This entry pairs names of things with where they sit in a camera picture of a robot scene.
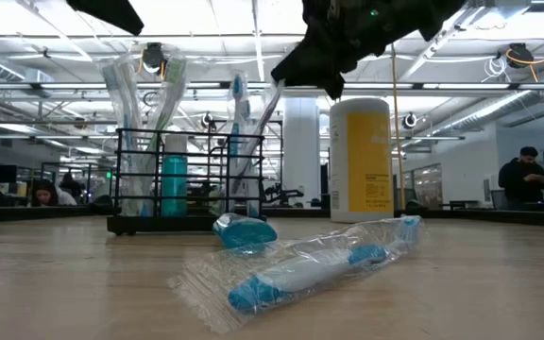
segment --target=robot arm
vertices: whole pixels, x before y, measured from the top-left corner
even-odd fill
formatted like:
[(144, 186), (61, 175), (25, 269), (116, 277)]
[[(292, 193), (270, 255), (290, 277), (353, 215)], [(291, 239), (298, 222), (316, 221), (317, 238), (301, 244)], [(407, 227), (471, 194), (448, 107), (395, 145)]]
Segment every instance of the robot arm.
[(341, 73), (356, 68), (358, 60), (419, 30), (428, 41), (465, 0), (302, 0), (308, 25), (299, 45), (272, 70), (286, 86), (323, 88), (341, 96)]

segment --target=teal bottle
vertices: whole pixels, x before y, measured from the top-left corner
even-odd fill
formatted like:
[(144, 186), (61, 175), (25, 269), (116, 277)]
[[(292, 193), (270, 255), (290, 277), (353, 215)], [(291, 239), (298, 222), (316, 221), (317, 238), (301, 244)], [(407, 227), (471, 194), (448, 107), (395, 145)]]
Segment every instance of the teal bottle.
[[(165, 138), (165, 151), (186, 152), (187, 138), (181, 135), (169, 135)], [(165, 156), (162, 162), (164, 175), (188, 174), (188, 159), (186, 156)], [(187, 196), (188, 190), (186, 178), (163, 177), (162, 196)], [(161, 216), (183, 217), (188, 212), (188, 204), (185, 198), (167, 198), (161, 201)]]

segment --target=yellow pole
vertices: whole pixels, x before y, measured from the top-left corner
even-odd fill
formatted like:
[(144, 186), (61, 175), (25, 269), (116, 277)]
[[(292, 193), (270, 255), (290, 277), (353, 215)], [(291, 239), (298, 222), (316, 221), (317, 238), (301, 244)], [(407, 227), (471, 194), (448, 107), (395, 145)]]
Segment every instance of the yellow pole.
[(398, 145), (398, 171), (400, 178), (400, 208), (404, 210), (404, 175), (402, 173), (402, 145), (400, 143), (400, 125), (398, 124), (398, 75), (396, 74), (396, 49), (392, 42), (392, 78), (394, 82), (394, 127), (396, 128), (396, 144)]

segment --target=man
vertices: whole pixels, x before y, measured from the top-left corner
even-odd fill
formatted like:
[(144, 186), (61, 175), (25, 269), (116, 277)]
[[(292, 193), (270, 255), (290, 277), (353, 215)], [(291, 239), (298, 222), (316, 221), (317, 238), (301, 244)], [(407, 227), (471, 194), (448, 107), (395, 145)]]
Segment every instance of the man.
[(543, 200), (544, 169), (536, 163), (538, 152), (531, 146), (519, 151), (519, 158), (514, 158), (503, 166), (499, 173), (499, 186), (505, 189), (508, 210), (534, 210), (534, 205)]

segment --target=person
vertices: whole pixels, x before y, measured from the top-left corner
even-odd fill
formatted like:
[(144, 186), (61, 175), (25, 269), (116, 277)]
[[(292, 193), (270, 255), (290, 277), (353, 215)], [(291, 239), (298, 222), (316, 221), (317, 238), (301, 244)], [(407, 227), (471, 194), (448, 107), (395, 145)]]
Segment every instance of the person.
[(505, 190), (507, 210), (535, 210), (534, 204), (543, 200), (544, 169), (536, 163), (538, 152), (531, 146), (519, 151), (499, 172), (499, 186)]
[(67, 172), (62, 177), (62, 183), (59, 186), (61, 189), (70, 191), (71, 196), (77, 201), (81, 197), (81, 185), (73, 179), (73, 175)]
[(64, 193), (47, 179), (33, 184), (31, 190), (31, 207), (74, 206), (77, 203), (68, 193)]

